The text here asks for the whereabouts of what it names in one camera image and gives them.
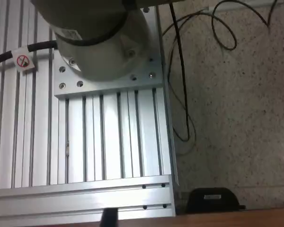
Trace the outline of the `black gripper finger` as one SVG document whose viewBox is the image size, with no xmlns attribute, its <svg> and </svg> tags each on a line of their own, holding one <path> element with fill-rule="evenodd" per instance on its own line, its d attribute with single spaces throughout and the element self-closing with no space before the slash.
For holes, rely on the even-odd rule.
<svg viewBox="0 0 284 227">
<path fill-rule="evenodd" d="M 101 227 L 118 227 L 118 208 L 105 208 L 103 210 Z"/>
</svg>

